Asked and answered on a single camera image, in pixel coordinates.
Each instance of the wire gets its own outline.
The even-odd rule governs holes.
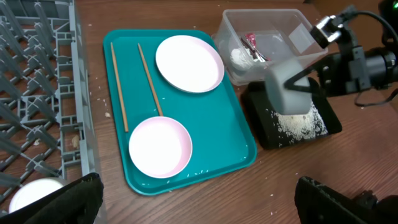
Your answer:
[[[358,95],[356,96],[356,98],[354,100],[354,104],[356,106],[362,106],[362,107],[376,106],[376,105],[383,105],[384,103],[388,103],[392,99],[394,99],[394,97],[396,97],[398,95],[398,89],[395,89],[387,99],[377,102],[377,103],[358,103],[358,99],[359,99],[359,96],[361,96],[361,94],[362,94],[362,92],[358,93]]]
[[[371,11],[356,11],[353,13],[354,15],[366,15],[366,16],[370,16],[374,19],[376,19],[377,21],[379,21],[392,35],[392,39],[394,40],[394,42],[396,44],[398,44],[398,35],[395,32],[394,28],[392,28],[392,26],[385,20],[383,19],[383,17],[377,15],[376,13],[373,13]]]

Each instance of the transparent box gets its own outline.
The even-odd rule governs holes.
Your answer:
[[[264,79],[264,69],[297,57],[303,67],[328,53],[312,38],[312,25],[297,9],[230,9],[223,13],[214,36],[221,58],[234,85]],[[256,35],[257,49],[268,62],[255,62],[244,48],[241,37]]]

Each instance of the sticker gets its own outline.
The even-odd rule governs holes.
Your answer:
[[[289,38],[300,54],[302,54],[304,50],[309,48],[315,42],[307,28],[305,28],[302,23],[293,30],[293,32],[289,35]]]

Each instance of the dish rack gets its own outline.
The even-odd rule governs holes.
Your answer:
[[[0,205],[33,173],[100,173],[74,0],[1,0],[0,34]],[[47,162],[52,155],[59,165]],[[106,223],[104,205],[96,223]]]

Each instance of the wooden chopstick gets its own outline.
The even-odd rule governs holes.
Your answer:
[[[114,67],[114,74],[116,76],[116,84],[118,85],[118,92],[119,92],[119,99],[120,99],[120,107],[122,109],[122,116],[123,116],[123,123],[124,123],[124,131],[129,132],[129,126],[127,125],[127,117],[126,117],[126,109],[124,108],[124,101],[122,95],[122,88],[120,87],[120,80],[119,80],[119,71],[118,65],[116,63],[116,56],[114,54],[113,43],[111,43],[112,49],[112,59],[113,59],[113,67]]]
[[[162,108],[160,107],[160,103],[159,103],[159,100],[157,99],[155,87],[154,87],[154,84],[152,83],[152,79],[150,77],[150,73],[149,73],[149,70],[148,70],[147,62],[145,61],[144,53],[142,52],[141,45],[139,45],[139,43],[138,43],[138,49],[139,49],[139,53],[141,54],[142,63],[144,64],[144,68],[145,68],[145,72],[147,74],[147,78],[148,78],[148,82],[149,82],[149,85],[150,85],[150,89],[152,90],[152,94],[153,94],[154,99],[155,99],[157,111],[159,112],[159,116],[163,116]]]

